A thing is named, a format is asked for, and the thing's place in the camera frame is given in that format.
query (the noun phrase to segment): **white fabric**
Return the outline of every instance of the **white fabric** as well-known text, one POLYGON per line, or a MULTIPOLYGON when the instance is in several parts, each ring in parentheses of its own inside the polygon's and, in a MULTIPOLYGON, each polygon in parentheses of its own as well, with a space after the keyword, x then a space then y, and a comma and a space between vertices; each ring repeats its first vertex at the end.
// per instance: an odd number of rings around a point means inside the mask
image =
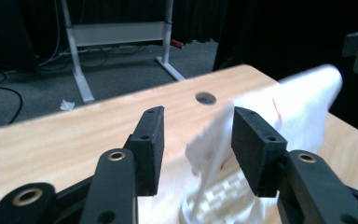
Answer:
MULTIPOLYGON (((288 151, 302 149, 316 153, 324 140, 328 110, 341 85, 336 67, 326 64, 285 78, 280 84, 249 92, 226 106, 186 148, 193 173, 201 174, 199 193, 239 166, 230 146, 234 106, 262 116, 287 140, 288 151)), ((276 199, 254 197, 248 202, 248 206, 255 205, 249 223, 263 219, 265 209, 273 203, 276 199)))

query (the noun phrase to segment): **screw hole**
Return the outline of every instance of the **screw hole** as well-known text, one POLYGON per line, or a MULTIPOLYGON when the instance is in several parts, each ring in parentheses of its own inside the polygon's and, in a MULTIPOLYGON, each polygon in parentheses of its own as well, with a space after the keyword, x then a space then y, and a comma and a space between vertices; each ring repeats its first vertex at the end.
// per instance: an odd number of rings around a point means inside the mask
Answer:
POLYGON ((309 162, 309 163, 314 163, 316 162, 316 159, 309 155, 309 154, 305 154, 305 153, 300 153, 297 155, 297 158, 301 161, 304 161, 304 162, 309 162))
POLYGON ((98 223, 109 224, 109 223, 112 223, 115 219, 116 219, 116 214, 112 211, 107 211, 107 212, 101 213, 98 216, 98 223))
POLYGON ((126 157, 124 152, 113 152, 107 156, 107 159, 110 161, 121 161, 126 157))
POLYGON ((36 202, 43 194, 42 189, 26 189, 18 193, 14 199, 13 204, 16 206, 25 206, 36 202))

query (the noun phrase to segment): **light wood surface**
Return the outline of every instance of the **light wood surface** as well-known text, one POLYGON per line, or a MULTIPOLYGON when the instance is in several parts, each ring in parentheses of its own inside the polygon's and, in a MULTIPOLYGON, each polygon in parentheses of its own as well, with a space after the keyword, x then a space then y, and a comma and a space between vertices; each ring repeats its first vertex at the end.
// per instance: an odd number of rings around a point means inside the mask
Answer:
MULTIPOLYGON (((275 83, 242 65, 41 119, 0 128, 0 199, 31 182, 48 182, 56 191, 94 173, 106 150, 123 147, 142 113, 165 107, 165 151, 158 195, 139 199, 140 223, 178 223, 180 203, 198 183, 185 157, 186 144, 230 100, 275 83), (215 105, 195 99, 212 93, 215 105)), ((348 185, 358 189, 358 131, 334 116, 326 123, 320 155, 348 185)), ((276 208, 266 223, 280 223, 276 208)))

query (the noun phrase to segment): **metal table frame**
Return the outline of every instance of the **metal table frame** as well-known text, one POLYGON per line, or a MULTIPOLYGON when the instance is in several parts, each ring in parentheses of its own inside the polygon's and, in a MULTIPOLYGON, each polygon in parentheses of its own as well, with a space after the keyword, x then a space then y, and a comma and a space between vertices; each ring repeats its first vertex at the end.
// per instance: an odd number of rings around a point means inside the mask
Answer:
POLYGON ((72 25, 67 1, 62 0, 65 29, 74 62, 73 73, 84 104, 95 100, 81 69, 77 47, 162 40, 163 55, 157 57, 158 63, 176 80, 186 80, 169 64, 172 9, 173 0, 166 0, 165 21, 72 25))

